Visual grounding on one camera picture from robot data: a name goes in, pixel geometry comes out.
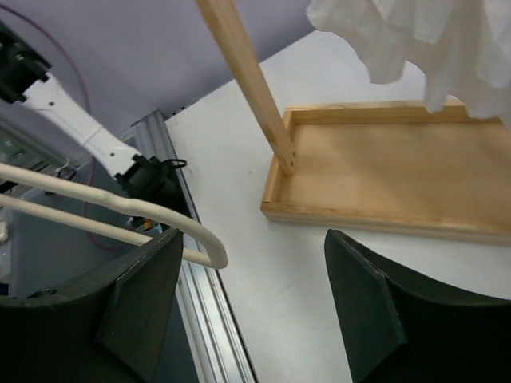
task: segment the wooden pole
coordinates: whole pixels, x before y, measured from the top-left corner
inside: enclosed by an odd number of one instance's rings
[[[247,99],[271,149],[287,175],[293,174],[295,152],[279,110],[259,67],[256,52],[233,0],[195,0],[225,61]]]

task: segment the clothes hanger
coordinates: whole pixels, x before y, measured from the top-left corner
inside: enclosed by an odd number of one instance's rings
[[[183,250],[184,260],[216,269],[224,268],[228,264],[227,254],[222,242],[200,223],[176,211],[158,206],[154,203],[120,197],[106,190],[93,188],[38,172],[32,172],[31,170],[25,170],[7,164],[0,164],[0,178],[31,186],[32,188],[79,199],[88,203],[94,203],[118,213],[145,217],[164,223],[170,227],[176,227],[200,242],[207,251],[207,253],[203,253],[185,248]],[[8,195],[0,195],[0,205],[137,246],[152,239],[147,235],[114,227],[106,223],[59,211],[37,203],[16,199]]]

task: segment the wooden frame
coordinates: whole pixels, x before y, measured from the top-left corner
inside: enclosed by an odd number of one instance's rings
[[[269,219],[511,243],[511,135],[498,119],[420,102],[294,107],[282,119],[233,0],[196,4],[275,153]]]

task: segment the wooden box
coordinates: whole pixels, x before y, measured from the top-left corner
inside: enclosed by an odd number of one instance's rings
[[[261,210],[271,220],[511,243],[511,134],[460,104],[291,107],[293,176],[274,157]]]

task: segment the white cloth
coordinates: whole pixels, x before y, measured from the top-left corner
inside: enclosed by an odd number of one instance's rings
[[[511,0],[312,0],[307,16],[348,41],[371,82],[398,80],[410,61],[430,112],[452,95],[511,128]]]

